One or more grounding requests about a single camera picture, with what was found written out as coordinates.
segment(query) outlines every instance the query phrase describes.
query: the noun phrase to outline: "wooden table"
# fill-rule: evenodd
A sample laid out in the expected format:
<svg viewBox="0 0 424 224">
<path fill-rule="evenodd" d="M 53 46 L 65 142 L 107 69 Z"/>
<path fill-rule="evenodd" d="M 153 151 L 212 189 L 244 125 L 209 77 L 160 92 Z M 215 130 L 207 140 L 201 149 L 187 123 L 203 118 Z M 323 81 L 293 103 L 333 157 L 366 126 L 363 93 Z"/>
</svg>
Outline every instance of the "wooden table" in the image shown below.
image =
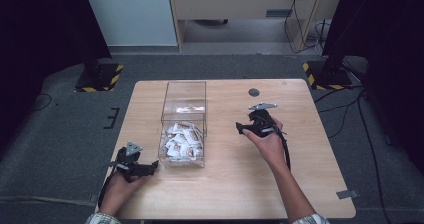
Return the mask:
<svg viewBox="0 0 424 224">
<path fill-rule="evenodd" d="M 139 163 L 157 160 L 167 81 L 140 81 L 134 88 L 115 151 L 127 141 L 141 145 Z M 260 91 L 258 97 L 248 94 Z M 253 143 L 235 122 L 249 124 L 248 106 L 269 109 L 284 123 L 292 172 L 316 211 L 352 218 L 356 211 L 325 134 L 308 86 L 300 79 L 207 80 L 207 137 L 204 168 L 162 165 L 121 209 L 123 219 L 282 219 L 287 214 L 275 179 Z"/>
</svg>

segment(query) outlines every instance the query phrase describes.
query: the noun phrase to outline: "yellow and black hazard tape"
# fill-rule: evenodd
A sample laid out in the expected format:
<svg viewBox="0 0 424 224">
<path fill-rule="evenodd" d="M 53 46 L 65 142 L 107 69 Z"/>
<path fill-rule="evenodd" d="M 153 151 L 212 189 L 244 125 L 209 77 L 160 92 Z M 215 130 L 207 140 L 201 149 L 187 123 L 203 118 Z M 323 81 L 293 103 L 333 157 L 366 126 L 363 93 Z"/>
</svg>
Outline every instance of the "yellow and black hazard tape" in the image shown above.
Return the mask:
<svg viewBox="0 0 424 224">
<path fill-rule="evenodd" d="M 124 68 L 124 65 L 117 65 L 116 70 L 113 74 L 113 77 L 110 81 L 110 84 L 103 87 L 92 87 L 92 86 L 85 86 L 85 87 L 79 87 L 75 88 L 76 92 L 97 92 L 97 91 L 112 91 L 113 88 L 116 85 L 116 82 L 119 79 L 119 75 L 121 75 L 122 68 Z"/>
<path fill-rule="evenodd" d="M 311 85 L 312 90 L 340 90 L 344 88 L 351 88 L 351 85 L 318 85 L 308 63 L 303 63 L 303 70 L 308 77 L 309 85 Z"/>
</svg>

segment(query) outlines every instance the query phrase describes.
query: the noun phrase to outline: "clear plastic box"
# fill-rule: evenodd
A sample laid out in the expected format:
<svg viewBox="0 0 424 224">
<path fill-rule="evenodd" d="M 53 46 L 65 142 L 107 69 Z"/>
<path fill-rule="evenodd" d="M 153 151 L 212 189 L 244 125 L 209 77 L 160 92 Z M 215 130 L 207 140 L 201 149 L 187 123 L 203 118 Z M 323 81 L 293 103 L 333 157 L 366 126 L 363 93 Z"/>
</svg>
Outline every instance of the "clear plastic box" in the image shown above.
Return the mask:
<svg viewBox="0 0 424 224">
<path fill-rule="evenodd" d="M 168 82 L 158 158 L 167 167 L 205 166 L 206 82 Z"/>
</svg>

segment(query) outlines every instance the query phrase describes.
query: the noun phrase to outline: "finger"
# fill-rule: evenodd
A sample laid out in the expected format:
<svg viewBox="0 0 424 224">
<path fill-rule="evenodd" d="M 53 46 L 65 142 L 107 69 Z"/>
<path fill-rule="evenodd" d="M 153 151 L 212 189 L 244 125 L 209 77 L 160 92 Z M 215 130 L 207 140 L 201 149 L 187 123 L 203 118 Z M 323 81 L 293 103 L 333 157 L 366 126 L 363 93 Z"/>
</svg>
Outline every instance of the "finger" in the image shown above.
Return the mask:
<svg viewBox="0 0 424 224">
<path fill-rule="evenodd" d="M 275 118 L 275 117 L 271 117 L 271 118 L 272 118 L 272 120 L 274 120 L 275 125 L 281 130 L 283 128 L 283 123 L 280 122 L 279 120 L 277 120 L 277 118 Z"/>
<path fill-rule="evenodd" d="M 247 139 L 249 139 L 251 142 L 253 143 L 257 143 L 260 139 L 260 137 L 258 137 L 255 133 L 247 130 L 247 129 L 243 129 L 243 134 L 247 137 Z"/>
<path fill-rule="evenodd" d="M 130 186 L 132 186 L 132 188 L 139 188 L 141 185 L 143 185 L 147 180 L 149 180 L 149 176 L 142 176 L 140 178 L 138 178 L 137 180 L 133 181 L 130 183 Z"/>
</svg>

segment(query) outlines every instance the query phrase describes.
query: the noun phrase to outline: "sleeve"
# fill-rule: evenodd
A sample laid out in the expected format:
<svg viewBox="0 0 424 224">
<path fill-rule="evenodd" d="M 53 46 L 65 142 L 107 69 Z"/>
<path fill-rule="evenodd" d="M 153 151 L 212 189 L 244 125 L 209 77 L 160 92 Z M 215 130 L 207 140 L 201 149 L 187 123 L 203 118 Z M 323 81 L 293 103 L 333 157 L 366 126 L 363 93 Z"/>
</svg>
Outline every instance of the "sleeve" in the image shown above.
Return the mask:
<svg viewBox="0 0 424 224">
<path fill-rule="evenodd" d="M 319 214 L 313 214 L 312 216 L 299 219 L 293 222 L 293 224 L 330 224 L 330 222 Z"/>
<path fill-rule="evenodd" d="M 94 213 L 92 214 L 85 224 L 121 224 L 121 222 L 118 221 L 113 216 L 109 216 L 103 213 Z"/>
</svg>

